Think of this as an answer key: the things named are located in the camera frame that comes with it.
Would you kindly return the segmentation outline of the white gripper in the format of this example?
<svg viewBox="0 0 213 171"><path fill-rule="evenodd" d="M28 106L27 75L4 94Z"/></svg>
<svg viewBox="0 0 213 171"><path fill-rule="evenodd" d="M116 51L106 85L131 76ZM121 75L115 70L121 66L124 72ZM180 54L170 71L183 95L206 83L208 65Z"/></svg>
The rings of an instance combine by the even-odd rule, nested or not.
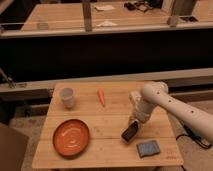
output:
<svg viewBox="0 0 213 171"><path fill-rule="evenodd" d="M155 108L155 105L149 103L142 98L132 100L133 111L132 116L129 116L128 125L131 125L136 120L145 124L150 118L151 114Z"/></svg>

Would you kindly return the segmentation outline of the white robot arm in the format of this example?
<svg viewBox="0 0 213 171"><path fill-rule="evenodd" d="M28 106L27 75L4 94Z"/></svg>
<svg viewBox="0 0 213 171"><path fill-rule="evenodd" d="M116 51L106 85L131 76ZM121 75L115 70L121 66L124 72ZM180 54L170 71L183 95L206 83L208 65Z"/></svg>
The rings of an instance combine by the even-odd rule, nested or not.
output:
<svg viewBox="0 0 213 171"><path fill-rule="evenodd" d="M129 95L133 117L145 124L156 106L167 110L213 145L213 115L177 100L168 94L164 82L146 82Z"/></svg>

